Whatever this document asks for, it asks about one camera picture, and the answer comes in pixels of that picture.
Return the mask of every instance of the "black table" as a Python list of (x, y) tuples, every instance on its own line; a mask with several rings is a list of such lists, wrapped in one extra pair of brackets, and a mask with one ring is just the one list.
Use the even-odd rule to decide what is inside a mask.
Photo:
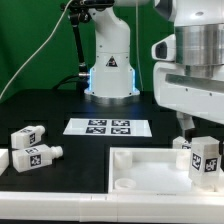
[[(64, 136), (70, 118), (148, 120), (152, 137)], [(196, 136), (223, 138), (224, 126), (194, 121)], [(18, 173), (12, 166), (10, 135), (28, 125), (43, 125), (46, 133), (38, 144), (60, 145), (64, 156), (52, 166)], [(171, 148), (180, 135), (176, 113), (159, 107), (152, 92), (142, 94), (137, 103), (108, 107), (86, 101), (75, 91), (25, 90), (0, 105), (0, 148), (10, 152), (0, 191), (107, 193), (109, 147)]]

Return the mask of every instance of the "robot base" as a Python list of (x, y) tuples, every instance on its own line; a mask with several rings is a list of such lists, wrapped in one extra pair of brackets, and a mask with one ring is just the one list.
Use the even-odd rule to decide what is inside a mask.
[(134, 103), (139, 101), (140, 92), (135, 91), (130, 96), (119, 97), (119, 98), (110, 98), (110, 97), (99, 97), (94, 95), (92, 92), (85, 91), (85, 99), (93, 101), (99, 104), (113, 106), (113, 105), (124, 105), (129, 103)]

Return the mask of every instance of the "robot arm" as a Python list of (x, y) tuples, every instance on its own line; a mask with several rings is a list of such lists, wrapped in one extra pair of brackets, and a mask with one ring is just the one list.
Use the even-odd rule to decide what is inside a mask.
[(174, 21), (176, 17), (176, 0), (154, 0), (155, 10), (166, 20)]
[[(173, 42), (168, 37), (152, 48), (153, 58), (160, 61), (154, 68), (156, 100), (179, 115), (188, 114), (224, 124), (224, 0), (173, 1), (172, 13), (168, 1), (155, 1), (160, 14), (165, 2), (167, 7), (163, 8), (168, 15), (165, 17), (170, 20), (172, 16), (169, 15), (175, 15), (175, 34)], [(175, 57), (168, 60), (166, 54), (156, 54), (161, 43), (166, 43), (163, 48), (167, 48), (167, 52), (171, 46)]]
[[(115, 3), (117, 6), (136, 6), (136, 1), (138, 5), (149, 2), (117, 0)], [(79, 12), (77, 18), (83, 18), (81, 22), (91, 18), (96, 28), (96, 62), (90, 69), (86, 98), (117, 105), (136, 100), (140, 92), (135, 88), (135, 70), (129, 62), (130, 28), (115, 16), (113, 4), (114, 0), (74, 0), (70, 10)]]

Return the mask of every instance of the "black cable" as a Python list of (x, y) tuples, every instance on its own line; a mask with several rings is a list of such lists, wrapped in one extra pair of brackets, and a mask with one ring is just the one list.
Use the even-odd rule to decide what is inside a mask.
[(58, 83), (56, 86), (54, 86), (52, 89), (53, 90), (57, 90), (61, 85), (65, 85), (65, 84), (68, 84), (68, 83), (81, 83), (81, 84), (88, 84), (87, 83), (87, 80), (74, 80), (74, 81), (65, 81), (65, 82), (60, 82)]
[(66, 78), (62, 79), (57, 85), (55, 85), (52, 89), (53, 90), (58, 89), (58, 87), (60, 85), (62, 85), (62, 83), (67, 82), (70, 79), (74, 79), (74, 78), (78, 78), (78, 77), (79, 77), (78, 75), (70, 75), (70, 76), (67, 76)]

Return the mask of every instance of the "green screen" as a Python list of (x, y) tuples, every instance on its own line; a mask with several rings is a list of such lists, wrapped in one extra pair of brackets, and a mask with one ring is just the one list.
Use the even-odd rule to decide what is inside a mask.
[[(40, 47), (61, 16), (63, 0), (0, 0), (0, 91), (20, 66)], [(131, 29), (131, 65), (136, 69), (136, 9), (114, 8)], [(95, 62), (94, 23), (80, 24), (85, 60)], [(139, 8), (139, 53), (145, 90), (153, 90), (151, 46), (173, 32), (172, 24), (154, 11), (152, 3)], [(24, 89), (51, 89), (66, 76), (77, 74), (78, 58), (67, 15), (47, 46), (22, 70), (3, 99)], [(140, 88), (137, 76), (137, 87)], [(74, 84), (62, 89), (75, 89)]]

